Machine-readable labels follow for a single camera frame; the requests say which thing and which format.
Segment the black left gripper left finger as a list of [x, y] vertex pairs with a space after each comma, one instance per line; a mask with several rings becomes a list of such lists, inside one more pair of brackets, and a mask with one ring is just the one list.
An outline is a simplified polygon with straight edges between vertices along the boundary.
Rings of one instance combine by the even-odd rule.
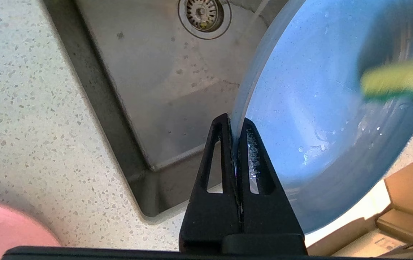
[[[220, 142], [222, 193], [208, 192], [216, 143]], [[182, 253], [220, 253], [223, 239], [240, 231], [236, 174], [228, 114], [210, 126], [202, 159], [179, 232]]]

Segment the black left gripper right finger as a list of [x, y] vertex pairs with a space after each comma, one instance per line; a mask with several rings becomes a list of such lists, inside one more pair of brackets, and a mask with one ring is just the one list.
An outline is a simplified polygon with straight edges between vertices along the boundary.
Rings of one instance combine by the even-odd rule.
[[245, 119], [238, 140], [240, 201], [237, 253], [307, 253], [304, 232], [255, 124]]

